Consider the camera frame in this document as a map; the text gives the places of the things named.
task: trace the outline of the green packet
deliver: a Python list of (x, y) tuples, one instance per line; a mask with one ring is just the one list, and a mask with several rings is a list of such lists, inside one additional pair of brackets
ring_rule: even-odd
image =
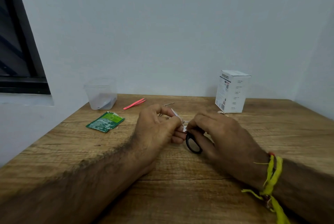
[(108, 132), (110, 129), (113, 129), (119, 123), (121, 123), (125, 118), (118, 116), (114, 112), (106, 112), (98, 119), (86, 125), (87, 128), (93, 128), (101, 132)]

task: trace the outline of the yellow thread bracelet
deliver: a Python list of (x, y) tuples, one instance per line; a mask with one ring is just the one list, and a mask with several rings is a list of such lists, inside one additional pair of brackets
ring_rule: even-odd
[(275, 212), (277, 215), (277, 224), (290, 224), (289, 219), (285, 215), (282, 207), (278, 203), (278, 201), (272, 196), (273, 193), (273, 187), (278, 181), (278, 178), (280, 177), (282, 173), (282, 168), (283, 168), (283, 159), (279, 156), (276, 157), (276, 170), (273, 173), (273, 167), (274, 167), (274, 155), (270, 155), (270, 162), (268, 164), (268, 169), (267, 169), (267, 179), (265, 180), (265, 183), (263, 186), (265, 189), (263, 192), (260, 192), (260, 196), (257, 195), (255, 192), (252, 190), (242, 190), (241, 192), (250, 192), (252, 193), (255, 197), (261, 200), (265, 200), (265, 198), (269, 198), (269, 200), (272, 203), (272, 208), (270, 207), (270, 211)]

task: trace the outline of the window sill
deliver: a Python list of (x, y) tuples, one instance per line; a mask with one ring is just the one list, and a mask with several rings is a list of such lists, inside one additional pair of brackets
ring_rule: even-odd
[(54, 106), (51, 95), (0, 93), (0, 104)]

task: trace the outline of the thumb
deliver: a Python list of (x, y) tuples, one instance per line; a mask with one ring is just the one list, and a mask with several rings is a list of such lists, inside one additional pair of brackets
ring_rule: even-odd
[(180, 120), (179, 117), (174, 116), (171, 117), (170, 119), (164, 121), (161, 123), (163, 127), (171, 134), (180, 126), (182, 126), (182, 121)]
[(217, 159), (217, 150), (215, 149), (213, 142), (210, 141), (208, 137), (204, 136), (202, 133), (195, 129), (190, 129), (189, 132), (194, 135), (198, 145), (203, 149), (203, 152), (210, 160)]

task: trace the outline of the black scissors handle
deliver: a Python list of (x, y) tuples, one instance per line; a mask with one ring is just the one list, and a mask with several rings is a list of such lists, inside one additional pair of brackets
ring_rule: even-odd
[[(199, 150), (198, 150), (198, 151), (195, 151), (194, 149), (192, 149), (192, 148), (190, 147), (190, 145), (189, 145), (189, 140), (190, 140), (190, 139), (192, 139), (192, 140), (196, 143), (196, 145), (199, 147)], [(186, 136), (186, 144), (187, 144), (187, 147), (189, 148), (189, 150), (190, 150), (191, 152), (193, 152), (194, 154), (200, 154), (200, 153), (202, 153), (202, 151), (203, 151), (203, 149), (198, 145), (198, 143), (197, 143), (197, 141), (196, 141), (194, 135), (192, 135), (192, 134), (189, 133), (189, 132), (187, 132), (187, 136)]]

